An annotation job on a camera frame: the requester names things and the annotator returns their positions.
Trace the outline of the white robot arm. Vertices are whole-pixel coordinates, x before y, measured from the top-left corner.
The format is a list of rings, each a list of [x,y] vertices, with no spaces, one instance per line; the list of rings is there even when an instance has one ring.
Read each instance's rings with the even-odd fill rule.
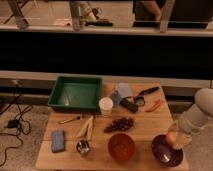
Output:
[[[168,128],[166,142],[175,150],[182,149],[213,119],[213,89],[203,88],[196,92],[194,104]]]

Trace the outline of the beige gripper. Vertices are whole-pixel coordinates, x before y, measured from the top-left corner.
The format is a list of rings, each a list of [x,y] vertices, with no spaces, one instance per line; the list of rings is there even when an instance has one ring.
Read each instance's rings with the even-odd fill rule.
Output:
[[[175,121],[169,128],[169,131],[174,131],[177,133],[176,142],[173,146],[171,146],[175,150],[180,150],[184,146],[188,145],[192,141],[192,136],[190,134],[186,134],[179,129],[178,122]]]

